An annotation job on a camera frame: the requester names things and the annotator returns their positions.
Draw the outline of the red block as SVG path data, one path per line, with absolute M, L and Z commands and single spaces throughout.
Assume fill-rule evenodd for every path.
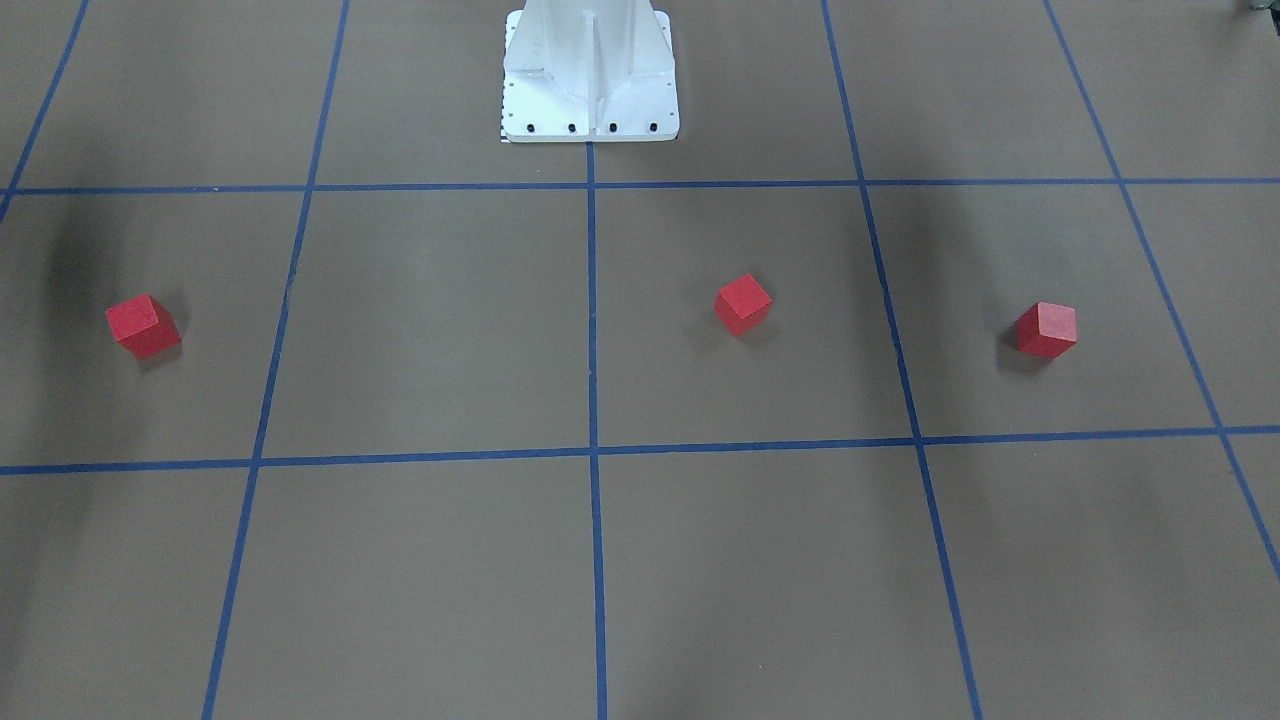
M 713 311 L 727 332 L 737 337 L 764 322 L 772 305 L 773 299 L 759 279 L 745 273 L 717 291 Z
M 1015 347 L 1030 356 L 1059 357 L 1078 340 L 1076 310 L 1060 304 L 1033 304 L 1015 323 Z
M 174 316 L 151 293 L 109 307 L 105 318 L 115 342 L 140 361 L 182 343 Z

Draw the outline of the white central pedestal column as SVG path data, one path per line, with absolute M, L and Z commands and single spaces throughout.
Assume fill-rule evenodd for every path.
M 500 140 L 678 137 L 671 18 L 649 1 L 527 1 L 507 14 Z

